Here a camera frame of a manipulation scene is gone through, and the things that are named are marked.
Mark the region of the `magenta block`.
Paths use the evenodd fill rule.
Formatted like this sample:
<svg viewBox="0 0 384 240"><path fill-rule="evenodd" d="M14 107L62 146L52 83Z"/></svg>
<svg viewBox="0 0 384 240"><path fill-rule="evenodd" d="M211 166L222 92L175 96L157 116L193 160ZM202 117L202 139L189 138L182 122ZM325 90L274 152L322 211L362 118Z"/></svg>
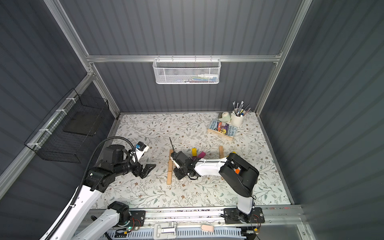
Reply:
<svg viewBox="0 0 384 240"><path fill-rule="evenodd" d="M201 152L201 153L199 153L199 155L197 156L197 158L198 158L198 159L204 158L205 155L206 155L205 152Z"/></svg>

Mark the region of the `natural wood block long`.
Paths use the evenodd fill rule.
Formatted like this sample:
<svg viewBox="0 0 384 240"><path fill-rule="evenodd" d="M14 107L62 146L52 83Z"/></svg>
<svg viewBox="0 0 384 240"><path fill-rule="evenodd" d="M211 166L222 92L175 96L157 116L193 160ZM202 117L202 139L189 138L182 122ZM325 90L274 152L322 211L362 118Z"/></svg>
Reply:
<svg viewBox="0 0 384 240"><path fill-rule="evenodd" d="M219 146L219 156L220 156L220 159L224 158L224 147L223 146Z"/></svg>

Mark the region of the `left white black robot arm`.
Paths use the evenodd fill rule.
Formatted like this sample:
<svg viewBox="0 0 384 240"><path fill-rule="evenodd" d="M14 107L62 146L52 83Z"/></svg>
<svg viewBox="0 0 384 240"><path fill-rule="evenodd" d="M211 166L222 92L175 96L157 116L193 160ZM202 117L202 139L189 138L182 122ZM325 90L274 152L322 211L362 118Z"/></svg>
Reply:
<svg viewBox="0 0 384 240"><path fill-rule="evenodd" d="M132 231L137 220L132 217L129 206L115 201L80 233L77 229L88 211L118 176L133 173L145 178L155 165L141 165L139 159L149 150L142 142L133 145L128 139L121 138L131 146L127 150L123 145L110 145L105 148L101 164L87 167L79 186L71 200L57 219L41 237L43 240L97 240L115 226Z"/></svg>

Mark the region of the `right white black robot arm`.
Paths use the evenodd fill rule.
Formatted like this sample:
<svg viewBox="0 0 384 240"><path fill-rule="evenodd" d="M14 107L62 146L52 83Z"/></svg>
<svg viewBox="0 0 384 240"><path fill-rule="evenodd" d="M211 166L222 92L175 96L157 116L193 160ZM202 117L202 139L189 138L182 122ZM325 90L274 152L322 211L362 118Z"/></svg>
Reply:
<svg viewBox="0 0 384 240"><path fill-rule="evenodd" d="M236 153L221 159L190 158L183 152L172 153L174 173L178 180L185 177L194 181L204 176L222 177L238 194L237 209L249 216L254 206L253 189L259 178L259 171Z"/></svg>

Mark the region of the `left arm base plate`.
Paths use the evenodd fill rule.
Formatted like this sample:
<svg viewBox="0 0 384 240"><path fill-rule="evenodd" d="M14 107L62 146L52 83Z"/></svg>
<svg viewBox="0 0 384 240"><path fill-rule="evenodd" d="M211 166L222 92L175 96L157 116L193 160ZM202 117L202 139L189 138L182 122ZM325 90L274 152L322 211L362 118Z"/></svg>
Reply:
<svg viewBox="0 0 384 240"><path fill-rule="evenodd" d="M146 211L125 211L123 214L119 215L118 222L114 227L139 228L144 225L145 218Z"/></svg>

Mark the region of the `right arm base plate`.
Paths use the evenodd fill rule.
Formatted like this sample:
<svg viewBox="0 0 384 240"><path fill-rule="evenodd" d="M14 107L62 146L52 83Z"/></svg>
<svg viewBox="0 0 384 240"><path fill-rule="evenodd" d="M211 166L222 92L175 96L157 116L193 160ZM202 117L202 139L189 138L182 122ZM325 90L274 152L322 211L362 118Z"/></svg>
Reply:
<svg viewBox="0 0 384 240"><path fill-rule="evenodd" d="M252 208L250 214L245 214L237 208L225 208L221 214L226 224L263 224L264 213L261 208Z"/></svg>

